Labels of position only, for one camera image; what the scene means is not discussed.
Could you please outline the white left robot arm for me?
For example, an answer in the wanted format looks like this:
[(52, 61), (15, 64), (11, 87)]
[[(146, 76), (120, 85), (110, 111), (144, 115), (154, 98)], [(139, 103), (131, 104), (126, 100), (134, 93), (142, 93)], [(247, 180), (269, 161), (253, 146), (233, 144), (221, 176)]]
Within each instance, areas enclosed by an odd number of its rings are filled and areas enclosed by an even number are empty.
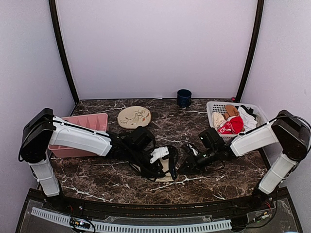
[(52, 109), (45, 108), (24, 127), (18, 160), (29, 164), (45, 196), (50, 198), (50, 205), (63, 212), (69, 207), (69, 202), (61, 195), (60, 184), (46, 155), (49, 145), (124, 159), (136, 165), (142, 177), (165, 177), (162, 164), (152, 161), (155, 147), (146, 149), (150, 143), (154, 144), (155, 138), (144, 127), (123, 134), (96, 131), (69, 123), (55, 116)]

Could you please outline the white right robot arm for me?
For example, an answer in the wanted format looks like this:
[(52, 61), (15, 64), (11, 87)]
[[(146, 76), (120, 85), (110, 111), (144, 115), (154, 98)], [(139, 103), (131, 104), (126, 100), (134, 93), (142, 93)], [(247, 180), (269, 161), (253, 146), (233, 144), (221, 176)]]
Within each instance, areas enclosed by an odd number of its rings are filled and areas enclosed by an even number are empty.
[(237, 159), (255, 150), (275, 153), (275, 160), (269, 163), (267, 173), (248, 199), (248, 207), (257, 211), (266, 204), (278, 185), (307, 157), (311, 150), (311, 125), (305, 119), (282, 110), (275, 118), (238, 134), (228, 142), (222, 139), (215, 128), (207, 128), (199, 134), (199, 138), (206, 150), (201, 152), (191, 144), (185, 145), (188, 157), (178, 173), (199, 174), (215, 161)]

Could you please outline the cream underwear with navy trim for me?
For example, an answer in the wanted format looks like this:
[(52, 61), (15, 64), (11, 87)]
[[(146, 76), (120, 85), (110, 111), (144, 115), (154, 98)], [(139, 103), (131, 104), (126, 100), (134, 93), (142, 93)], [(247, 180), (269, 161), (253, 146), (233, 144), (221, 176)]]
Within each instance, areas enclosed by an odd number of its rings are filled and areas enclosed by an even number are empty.
[(140, 167), (130, 163), (130, 166), (140, 173), (140, 175), (150, 181), (153, 182), (174, 182), (177, 178), (177, 171), (175, 166), (175, 159), (173, 157), (165, 156), (157, 160), (157, 162), (161, 163), (162, 165), (162, 172), (165, 174), (165, 177), (152, 177), (150, 175), (146, 175), (143, 171), (140, 170)]

